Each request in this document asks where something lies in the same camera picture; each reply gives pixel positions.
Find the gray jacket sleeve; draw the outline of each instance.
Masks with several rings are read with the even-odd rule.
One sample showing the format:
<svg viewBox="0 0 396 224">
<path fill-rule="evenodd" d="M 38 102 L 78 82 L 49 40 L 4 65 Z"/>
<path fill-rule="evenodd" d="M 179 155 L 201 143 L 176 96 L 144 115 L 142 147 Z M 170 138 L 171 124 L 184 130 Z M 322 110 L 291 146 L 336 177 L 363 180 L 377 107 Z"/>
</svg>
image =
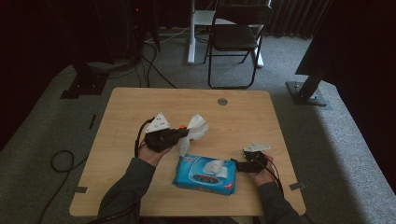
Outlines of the gray jacket sleeve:
<svg viewBox="0 0 396 224">
<path fill-rule="evenodd" d="M 149 189 L 155 167 L 133 158 L 125 175 L 115 183 L 101 201 L 98 218 L 112 216 L 134 206 L 130 213 L 107 223 L 138 223 L 140 200 Z"/>
<path fill-rule="evenodd" d="M 300 216 L 286 201 L 275 182 L 259 186 L 265 223 L 301 223 Z"/>
</svg>

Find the hand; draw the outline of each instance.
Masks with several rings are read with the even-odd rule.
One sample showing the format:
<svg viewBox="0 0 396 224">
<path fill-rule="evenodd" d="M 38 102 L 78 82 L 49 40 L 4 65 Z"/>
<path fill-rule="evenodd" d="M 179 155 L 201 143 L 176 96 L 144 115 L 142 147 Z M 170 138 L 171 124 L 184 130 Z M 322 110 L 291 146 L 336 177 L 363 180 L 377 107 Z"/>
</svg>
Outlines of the hand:
<svg viewBox="0 0 396 224">
<path fill-rule="evenodd" d="M 274 173 L 274 169 L 272 167 L 272 161 L 274 158 L 265 155 L 265 158 L 267 158 L 267 168 Z M 262 169 L 259 173 L 247 173 L 248 176 L 253 180 L 253 182 L 256 184 L 256 186 L 261 186 L 263 184 L 269 183 L 269 182 L 275 182 L 275 178 L 266 170 Z"/>
<path fill-rule="evenodd" d="M 158 163 L 160 163 L 161 158 L 171 149 L 172 148 L 169 147 L 162 152 L 156 152 L 149 149 L 145 141 L 142 141 L 139 146 L 139 154 L 137 155 L 137 158 L 139 158 L 142 161 L 148 162 L 154 167 L 157 167 Z"/>
</svg>

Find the metal stand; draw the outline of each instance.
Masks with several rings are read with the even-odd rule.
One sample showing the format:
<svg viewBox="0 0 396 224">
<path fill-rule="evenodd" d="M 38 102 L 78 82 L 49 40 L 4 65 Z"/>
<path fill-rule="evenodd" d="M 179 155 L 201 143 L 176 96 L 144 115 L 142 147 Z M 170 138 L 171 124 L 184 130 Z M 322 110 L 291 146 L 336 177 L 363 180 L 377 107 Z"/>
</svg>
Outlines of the metal stand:
<svg viewBox="0 0 396 224">
<path fill-rule="evenodd" d="M 319 82 L 323 79 L 328 68 L 329 63 L 326 63 L 315 76 L 309 76 L 305 82 L 286 82 L 295 104 L 319 105 L 321 109 L 332 109 L 318 90 Z"/>
<path fill-rule="evenodd" d="M 296 105 L 318 105 L 321 109 L 331 110 L 332 107 L 330 106 L 329 102 L 326 101 L 320 90 L 316 89 L 314 93 L 309 96 L 308 98 L 304 98 L 301 96 L 301 88 L 304 85 L 304 82 L 286 82 L 288 86 L 289 92 L 293 99 L 293 102 Z"/>
<path fill-rule="evenodd" d="M 91 73 L 89 81 L 83 81 L 84 76 L 77 75 L 69 90 L 64 91 L 61 99 L 77 99 L 80 95 L 101 95 L 108 73 Z"/>
<path fill-rule="evenodd" d="M 59 27 L 58 38 L 63 45 L 71 64 L 77 72 L 77 76 L 68 91 L 64 91 L 61 99 L 77 99 L 81 94 L 100 95 L 106 85 L 107 73 L 97 73 L 87 65 L 83 53 L 78 45 L 76 37 L 70 28 L 70 24 L 63 14 L 57 1 L 47 0 L 47 5 L 53 19 Z"/>
</svg>

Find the dark wall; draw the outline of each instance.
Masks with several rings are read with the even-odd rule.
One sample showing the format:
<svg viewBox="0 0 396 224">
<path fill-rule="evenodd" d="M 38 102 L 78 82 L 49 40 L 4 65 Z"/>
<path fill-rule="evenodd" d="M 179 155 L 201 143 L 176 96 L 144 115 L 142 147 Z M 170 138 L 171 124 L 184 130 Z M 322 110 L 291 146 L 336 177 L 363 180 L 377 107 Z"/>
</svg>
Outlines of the dark wall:
<svg viewBox="0 0 396 224">
<path fill-rule="evenodd" d="M 296 72 L 314 76 L 330 65 L 324 80 L 337 87 L 394 191 L 395 11 L 390 0 L 335 0 Z"/>
<path fill-rule="evenodd" d="M 46 9 L 35 1 L 2 1 L 0 8 L 2 149 L 68 61 Z"/>
</svg>

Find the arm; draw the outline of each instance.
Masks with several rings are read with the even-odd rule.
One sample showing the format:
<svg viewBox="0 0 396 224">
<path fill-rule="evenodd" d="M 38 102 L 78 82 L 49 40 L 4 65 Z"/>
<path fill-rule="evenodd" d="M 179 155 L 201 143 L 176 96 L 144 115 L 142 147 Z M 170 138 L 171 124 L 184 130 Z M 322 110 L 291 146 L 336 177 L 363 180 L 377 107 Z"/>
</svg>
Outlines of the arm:
<svg viewBox="0 0 396 224">
<path fill-rule="evenodd" d="M 274 172 L 272 163 L 267 163 L 267 168 Z M 262 209 L 265 214 L 265 223 L 301 223 L 300 216 L 286 201 L 276 184 L 275 178 L 265 169 L 259 173 L 248 173 L 253 182 L 258 187 Z"/>
<path fill-rule="evenodd" d="M 138 223 L 140 200 L 149 189 L 155 168 L 170 148 L 161 153 L 141 145 L 137 158 L 132 158 L 125 175 L 115 183 L 101 201 L 98 218 L 113 216 L 132 208 L 128 214 L 107 223 Z"/>
</svg>

